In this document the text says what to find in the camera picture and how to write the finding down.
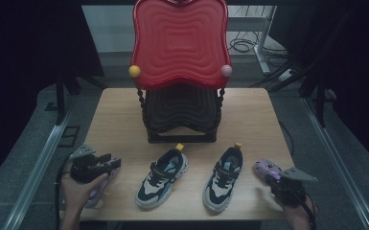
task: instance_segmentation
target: wooden table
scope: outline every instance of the wooden table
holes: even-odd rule
[[[252,170],[263,158],[282,169],[293,166],[270,98],[264,89],[225,91],[217,142],[184,144],[189,169],[174,183],[169,199],[147,211],[136,205],[135,195],[150,171],[150,163],[175,144],[148,142],[136,89],[105,89],[85,143],[97,155],[114,153],[122,159],[122,167],[103,193],[103,206],[85,210],[85,216],[96,220],[282,219],[270,188]],[[216,162],[235,142],[242,143],[243,170],[229,207],[217,215],[204,207],[202,190]]]

